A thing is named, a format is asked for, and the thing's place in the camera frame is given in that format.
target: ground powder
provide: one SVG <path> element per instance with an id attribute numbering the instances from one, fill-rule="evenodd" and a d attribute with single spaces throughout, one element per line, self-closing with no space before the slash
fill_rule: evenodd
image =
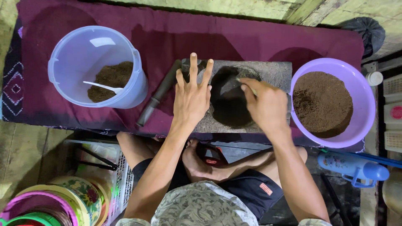
<path id="1" fill-rule="evenodd" d="M 132 72 L 133 62 L 129 61 L 124 61 L 114 66 L 104 66 L 96 75 L 94 82 L 113 88 L 124 88 Z M 91 86 L 88 89 L 88 97 L 94 103 L 105 101 L 115 95 L 115 92 L 98 86 Z"/>
<path id="2" fill-rule="evenodd" d="M 293 107 L 302 125 L 319 138 L 344 132 L 353 114 L 343 81 L 325 72 L 309 72 L 297 80 Z"/>

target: person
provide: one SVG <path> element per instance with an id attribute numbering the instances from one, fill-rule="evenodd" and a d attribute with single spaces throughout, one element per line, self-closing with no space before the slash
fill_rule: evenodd
<path id="1" fill-rule="evenodd" d="M 330 226 L 322 195 L 305 166 L 306 150 L 293 144 L 286 121 L 287 96 L 279 88 L 240 80 L 251 117 L 271 141 L 273 152 L 261 151 L 219 168 L 201 161 L 195 140 L 182 153 L 211 96 L 213 60 L 208 61 L 200 84 L 195 53 L 190 62 L 189 83 L 177 71 L 174 117 L 159 151 L 155 154 L 128 133 L 117 135 L 138 182 L 117 226 L 256 226 L 283 195 L 299 225 Z"/>

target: clear plastic bucket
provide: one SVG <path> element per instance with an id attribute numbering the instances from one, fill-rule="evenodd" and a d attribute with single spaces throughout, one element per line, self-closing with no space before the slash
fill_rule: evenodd
<path id="1" fill-rule="evenodd" d="M 90 84 L 103 66 L 133 62 L 131 78 L 114 97 L 94 103 L 88 98 Z M 107 27 L 87 26 L 64 36 L 53 50 L 48 66 L 49 80 L 68 101 L 84 107 L 128 109 L 139 105 L 148 93 L 141 57 L 120 32 Z"/>

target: patterned fabric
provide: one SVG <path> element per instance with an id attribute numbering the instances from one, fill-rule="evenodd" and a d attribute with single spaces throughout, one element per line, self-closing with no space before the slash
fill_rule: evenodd
<path id="1" fill-rule="evenodd" d="M 151 223 L 137 218 L 120 219 L 116 226 L 256 226 L 256 217 L 239 198 L 211 181 L 200 181 L 168 192 Z M 299 226 L 331 226 L 319 219 L 304 219 Z"/>

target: maroon tablecloth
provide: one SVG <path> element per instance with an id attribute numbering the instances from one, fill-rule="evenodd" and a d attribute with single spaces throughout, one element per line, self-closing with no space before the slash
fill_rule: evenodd
<path id="1" fill-rule="evenodd" d="M 76 0 L 21 0 L 23 100 L 13 121 L 33 125 L 112 129 L 166 134 L 173 115 L 173 89 L 144 128 L 135 122 L 175 59 L 289 61 L 293 73 L 304 63 L 336 58 L 360 69 L 361 37 L 352 31 L 89 4 Z M 88 25 L 113 28 L 141 54 L 148 77 L 145 101 L 132 109 L 87 108 L 65 100 L 49 82 L 47 61 L 56 43 Z"/>

